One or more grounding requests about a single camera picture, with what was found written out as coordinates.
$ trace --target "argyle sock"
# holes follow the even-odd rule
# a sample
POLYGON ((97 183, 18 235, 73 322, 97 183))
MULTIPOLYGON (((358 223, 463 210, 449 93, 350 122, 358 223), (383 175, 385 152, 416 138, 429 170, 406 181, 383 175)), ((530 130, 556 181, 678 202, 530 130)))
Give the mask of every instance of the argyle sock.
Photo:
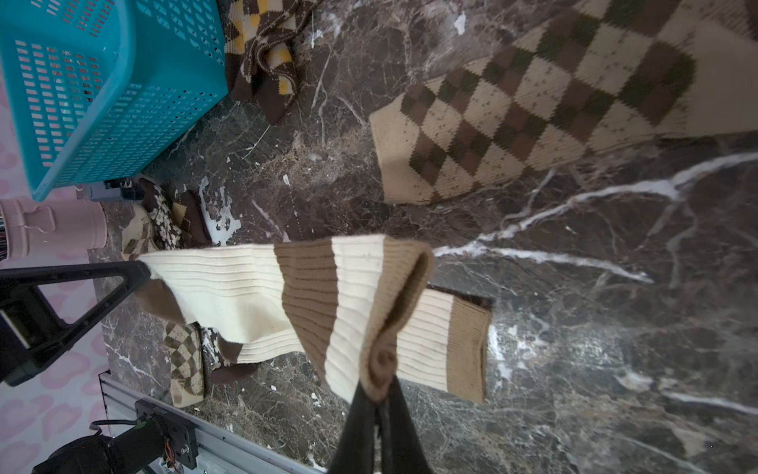
POLYGON ((411 86, 370 117, 385 200, 426 204, 656 137, 758 129, 755 5, 584 0, 411 86))
POLYGON ((255 100, 276 124, 297 94, 295 63, 287 42, 310 20, 321 0, 236 0, 224 22, 229 95, 255 100))

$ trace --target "sock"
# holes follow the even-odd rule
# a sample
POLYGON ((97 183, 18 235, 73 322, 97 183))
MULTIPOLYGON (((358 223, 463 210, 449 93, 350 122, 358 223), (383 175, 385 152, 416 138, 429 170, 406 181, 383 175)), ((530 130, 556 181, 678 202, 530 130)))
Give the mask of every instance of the sock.
MULTIPOLYGON (((460 297, 426 289, 397 335, 397 376, 484 403, 488 309, 460 297)), ((305 352, 294 329, 246 344, 218 341, 226 360, 260 363, 290 352, 305 352)))
POLYGON ((428 204, 656 137, 757 129, 754 3, 584 0, 411 86, 369 118, 385 200, 428 204))
MULTIPOLYGON (((294 322, 290 322, 286 316, 282 317, 281 312, 277 311, 277 307, 282 307, 283 283, 279 283, 277 286, 271 284, 276 278, 272 278, 269 275, 276 274, 278 270, 278 268, 272 267, 274 264, 274 258, 270 254, 272 246, 244 247, 251 248, 247 250, 241 249, 242 252, 235 251, 235 255, 233 257, 230 256, 231 260, 226 262, 226 265, 231 263, 239 265, 241 263, 241 256, 251 256, 250 262, 257 262, 256 270, 260 277, 255 278, 253 275, 245 275, 243 277, 241 273, 234 272, 232 274, 225 274, 223 278, 231 281, 235 279, 242 281, 242 278, 245 278, 255 285, 261 293, 247 299, 249 299, 249 303, 254 303, 257 306, 247 306, 243 299, 240 299, 242 293, 240 293, 241 290, 239 288, 237 288, 234 294, 223 297, 224 301, 221 303, 223 306, 218 305, 220 303, 216 296, 212 296, 210 300, 205 301, 203 304, 223 308, 221 311, 217 309, 212 314, 224 314, 224 319, 245 318, 246 322, 249 323, 245 329, 248 335, 238 336, 234 339, 236 341, 249 339, 250 342, 232 342, 222 338, 224 334, 229 334, 230 332, 231 334, 238 334, 240 329, 235 329, 233 326, 228 325, 229 321, 217 323, 212 319, 204 318, 202 315, 207 314, 207 310, 204 308, 199 308, 200 318, 202 319, 201 324, 215 328, 218 328, 219 325, 224 325, 227 330, 221 333, 222 337, 218 340, 218 347, 223 358, 232 363, 260 363, 285 353, 307 353, 301 343, 301 339, 298 337, 298 333, 293 327, 294 322), (267 253, 269 254, 268 260, 265 259, 267 253), (273 287, 273 291, 265 292, 265 289, 270 287, 273 287)), ((307 246, 301 247, 301 250, 305 250, 302 252, 303 255, 313 257, 313 260, 305 260, 309 262, 306 263, 307 265, 311 267, 319 266, 315 265, 315 262, 319 260, 324 261, 322 260, 324 257, 326 257, 325 260, 327 262, 334 260, 328 248, 326 246, 322 247, 321 255, 308 250, 307 246)), ((174 281, 175 288, 182 287, 192 293, 198 290, 198 285, 203 285, 202 282, 205 276, 201 275, 197 277, 198 269, 192 268, 197 266, 193 263, 193 260, 198 261, 197 255, 194 255, 193 258, 175 259, 176 263, 182 262, 182 264, 190 265, 190 267, 182 266, 174 269, 176 273, 173 274, 172 279, 179 279, 178 281, 174 281)), ((206 265, 209 265, 206 271, 213 271, 213 278, 220 278, 219 275, 223 273, 220 259, 213 257, 207 259, 206 262, 206 265)), ((151 265, 151 268, 161 269, 160 273, 162 275, 172 275, 171 272, 164 270, 166 265, 170 265, 169 263, 163 262, 155 265, 151 263, 149 265, 151 265)), ((313 274, 310 275, 314 277, 310 284, 312 287, 318 285, 324 285, 325 287, 326 284, 334 285, 331 279, 334 278, 333 272, 324 272, 323 269, 319 270, 317 268, 312 268, 312 271, 313 274)), ((153 281, 156 283, 152 287, 156 288, 156 290, 137 294, 141 306, 146 311, 158 317, 175 320, 178 305, 167 303, 168 301, 174 301, 174 295, 168 286, 164 285, 163 281, 153 281), (144 301, 144 298, 150 298, 151 300, 144 301)), ((208 288, 205 290, 216 291, 215 289, 208 288)), ((203 295, 195 296, 200 300, 206 300, 207 298, 203 295)), ((464 298, 471 299, 463 295, 456 296, 429 288, 421 292, 418 304, 413 309, 406 325, 398 331, 396 336, 397 375, 405 380, 448 391, 464 400, 483 403, 485 395, 484 376, 487 365, 485 352, 487 328, 490 324, 491 314, 489 309, 466 301, 464 298)), ((188 301, 187 307, 189 307, 189 310, 184 318, 190 321, 197 320, 198 316, 195 316, 195 314, 198 314, 198 310, 193 310, 193 308, 197 308, 196 302, 188 301)), ((361 335, 358 334, 356 339, 361 340, 361 335)), ((340 341, 342 339, 336 337, 334 344, 344 344, 340 341)), ((309 359, 318 367, 319 374, 322 376, 322 380, 324 380, 325 361, 322 361, 324 357, 319 355, 315 359, 309 353, 309 359)), ((358 364, 357 358, 354 359, 353 363, 358 364)), ((355 376, 357 372, 360 372, 360 369, 353 368, 351 370, 353 376, 350 383, 353 386, 357 383, 355 376)), ((350 400, 349 397, 352 396, 345 397, 344 392, 338 392, 338 394, 348 401, 350 400)))
POLYGON ((397 333, 433 257, 426 244, 371 235, 139 259, 173 291, 186 322, 240 343, 293 328, 332 391, 349 400, 360 380, 382 400, 397 370, 397 333))
POLYGON ((167 322, 164 342, 171 360, 171 402, 183 408, 202 401, 202 346, 197 327, 167 322))
POLYGON ((253 99, 276 124, 297 94, 295 63, 287 47, 320 0, 235 0, 224 22, 229 96, 253 99))

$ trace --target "brown marble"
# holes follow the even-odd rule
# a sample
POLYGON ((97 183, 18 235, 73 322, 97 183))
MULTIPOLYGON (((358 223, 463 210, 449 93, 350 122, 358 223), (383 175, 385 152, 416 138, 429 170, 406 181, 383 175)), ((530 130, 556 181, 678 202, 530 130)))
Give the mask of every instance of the brown marble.
MULTIPOLYGON (((559 3, 325 2, 296 43, 303 88, 281 125, 225 99, 145 173, 171 193, 201 190, 229 245, 383 232, 448 247, 433 282, 492 298, 494 324, 486 405, 403 384, 440 474, 755 473, 758 161, 707 169, 758 148, 755 135, 650 143, 434 206, 382 202, 368 115, 559 3), (706 172, 688 174, 699 164, 706 172), (659 192, 607 191, 644 181, 659 192), (240 228, 224 233, 229 218, 240 228)), ((106 208, 97 261, 119 258, 131 217, 128 204, 106 208)), ((113 373, 167 399, 161 323, 129 299, 104 326, 113 373)), ((348 410, 299 354, 209 387, 196 408, 321 465, 348 410)))

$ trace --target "laundry basket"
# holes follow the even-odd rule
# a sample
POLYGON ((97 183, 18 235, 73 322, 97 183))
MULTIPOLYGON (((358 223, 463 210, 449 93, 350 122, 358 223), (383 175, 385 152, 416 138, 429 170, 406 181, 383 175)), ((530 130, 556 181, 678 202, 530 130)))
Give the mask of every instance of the laundry basket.
POLYGON ((215 0, 0 0, 32 197, 129 177, 227 94, 215 0))

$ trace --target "pink wall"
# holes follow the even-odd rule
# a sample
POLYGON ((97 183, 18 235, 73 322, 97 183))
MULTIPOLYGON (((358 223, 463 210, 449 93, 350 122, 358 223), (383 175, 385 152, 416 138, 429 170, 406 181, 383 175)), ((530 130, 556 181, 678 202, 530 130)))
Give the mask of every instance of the pink wall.
MULTIPOLYGON (((0 199, 29 196, 18 152, 5 83, 0 71, 0 199)), ((75 190, 50 200, 75 199, 75 190)), ((85 251, 54 257, 5 260, 0 268, 88 263, 85 251)), ((43 288, 64 319, 74 320, 95 302, 91 281, 43 288)), ((0 474, 29 473, 56 449, 84 435, 89 422, 105 418, 97 375, 108 369, 100 324, 43 374, 18 387, 0 384, 0 474)))

